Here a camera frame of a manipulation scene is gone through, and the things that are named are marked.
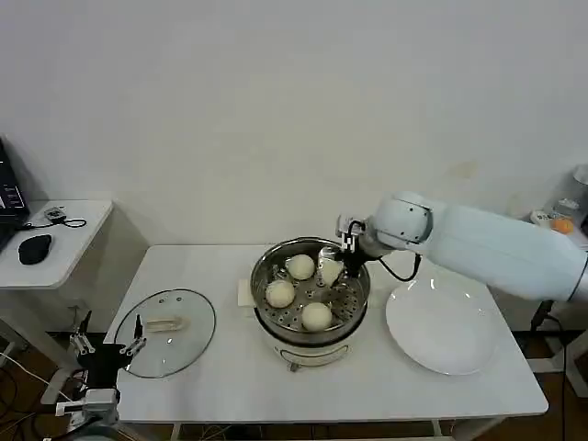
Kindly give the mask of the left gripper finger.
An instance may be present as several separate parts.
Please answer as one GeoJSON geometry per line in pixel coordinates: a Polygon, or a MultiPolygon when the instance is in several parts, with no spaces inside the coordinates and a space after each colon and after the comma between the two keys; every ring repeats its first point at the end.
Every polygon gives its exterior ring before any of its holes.
{"type": "Polygon", "coordinates": [[[133,339],[130,344],[123,346],[119,352],[125,356],[136,356],[146,344],[143,336],[143,325],[140,314],[137,314],[134,322],[133,339]]]}
{"type": "Polygon", "coordinates": [[[70,335],[70,345],[77,356],[93,354],[94,346],[91,344],[86,331],[91,320],[92,312],[88,311],[86,316],[81,320],[75,331],[70,335]]]}

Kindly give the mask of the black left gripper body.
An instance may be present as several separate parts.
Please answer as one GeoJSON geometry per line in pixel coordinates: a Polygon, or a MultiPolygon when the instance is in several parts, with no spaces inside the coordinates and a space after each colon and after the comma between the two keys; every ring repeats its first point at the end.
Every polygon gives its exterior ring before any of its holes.
{"type": "Polygon", "coordinates": [[[119,370],[131,363],[127,347],[121,344],[101,344],[93,353],[77,356],[80,367],[87,372],[89,389],[115,389],[119,370]]]}

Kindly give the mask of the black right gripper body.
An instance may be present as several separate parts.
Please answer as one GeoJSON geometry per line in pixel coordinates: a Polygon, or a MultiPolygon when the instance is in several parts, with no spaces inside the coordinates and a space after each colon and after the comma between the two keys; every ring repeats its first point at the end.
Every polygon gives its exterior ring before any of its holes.
{"type": "Polygon", "coordinates": [[[344,262],[347,275],[350,277],[358,277],[360,269],[368,261],[368,254],[366,254],[361,248],[357,247],[354,251],[343,251],[341,260],[344,262]]]}

